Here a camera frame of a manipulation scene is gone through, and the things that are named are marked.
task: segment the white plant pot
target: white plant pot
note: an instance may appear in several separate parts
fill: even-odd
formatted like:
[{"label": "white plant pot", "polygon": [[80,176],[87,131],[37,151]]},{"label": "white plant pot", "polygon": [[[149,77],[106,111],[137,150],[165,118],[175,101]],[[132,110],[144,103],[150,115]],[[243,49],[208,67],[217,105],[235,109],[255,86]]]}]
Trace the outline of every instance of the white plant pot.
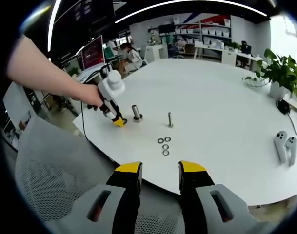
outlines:
[{"label": "white plant pot", "polygon": [[274,98],[276,101],[281,100],[288,90],[285,87],[280,87],[278,82],[272,82],[271,89],[270,89],[270,96]]}]

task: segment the green leaves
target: green leaves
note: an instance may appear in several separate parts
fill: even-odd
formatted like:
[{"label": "green leaves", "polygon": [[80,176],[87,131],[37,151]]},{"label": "green leaves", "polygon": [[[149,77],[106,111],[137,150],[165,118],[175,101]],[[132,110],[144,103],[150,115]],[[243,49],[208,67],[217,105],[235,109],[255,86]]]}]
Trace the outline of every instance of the green leaves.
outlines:
[{"label": "green leaves", "polygon": [[[292,95],[297,97],[297,64],[291,56],[279,56],[274,54],[270,49],[266,49],[264,56],[271,60],[270,65],[262,67],[263,60],[257,61],[260,71],[255,71],[258,78],[277,81],[281,86],[288,89]],[[245,80],[257,81],[257,78],[247,77]]]}]

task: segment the black cable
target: black cable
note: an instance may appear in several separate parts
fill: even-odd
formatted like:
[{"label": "black cable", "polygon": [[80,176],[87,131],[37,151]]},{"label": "black cable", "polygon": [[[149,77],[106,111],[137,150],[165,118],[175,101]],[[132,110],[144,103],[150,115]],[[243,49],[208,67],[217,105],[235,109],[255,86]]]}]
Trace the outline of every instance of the black cable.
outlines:
[{"label": "black cable", "polygon": [[84,133],[84,136],[86,138],[86,140],[88,141],[88,137],[86,136],[86,133],[85,133],[85,127],[84,127],[84,115],[83,115],[83,107],[82,107],[82,101],[80,102],[81,103],[81,114],[82,114],[82,126],[83,126],[83,133]]},{"label": "black cable", "polygon": [[291,119],[291,117],[290,117],[289,113],[287,113],[287,114],[288,114],[288,117],[289,117],[289,119],[290,119],[290,121],[291,121],[291,123],[292,123],[292,125],[293,125],[294,131],[295,131],[295,134],[297,135],[297,131],[296,131],[296,127],[295,127],[295,125],[294,125],[294,122],[293,122],[293,120]]}]

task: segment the white controller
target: white controller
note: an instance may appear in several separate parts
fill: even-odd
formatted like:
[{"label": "white controller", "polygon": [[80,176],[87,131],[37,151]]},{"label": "white controller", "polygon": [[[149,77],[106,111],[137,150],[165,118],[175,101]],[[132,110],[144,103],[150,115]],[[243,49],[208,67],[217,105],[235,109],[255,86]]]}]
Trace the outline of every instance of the white controller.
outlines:
[{"label": "white controller", "polygon": [[286,154],[286,147],[285,147],[286,140],[287,140],[287,133],[285,131],[280,131],[275,135],[275,138],[274,138],[274,144],[276,146],[276,149],[279,155],[279,160],[282,164],[286,163],[287,161],[287,154]]},{"label": "white controller", "polygon": [[297,154],[297,139],[293,136],[290,137],[286,142],[286,147],[290,149],[290,166],[294,165],[296,160],[296,154]]}]

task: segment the human arm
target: human arm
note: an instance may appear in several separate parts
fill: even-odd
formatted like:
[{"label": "human arm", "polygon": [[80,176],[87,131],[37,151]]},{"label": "human arm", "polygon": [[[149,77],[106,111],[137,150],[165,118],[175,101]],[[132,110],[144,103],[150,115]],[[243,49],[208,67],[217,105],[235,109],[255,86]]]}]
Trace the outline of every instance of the human arm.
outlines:
[{"label": "human arm", "polygon": [[69,96],[98,107],[103,104],[97,86],[81,84],[71,78],[51,63],[27,37],[17,43],[6,73],[11,80],[30,89]]}]

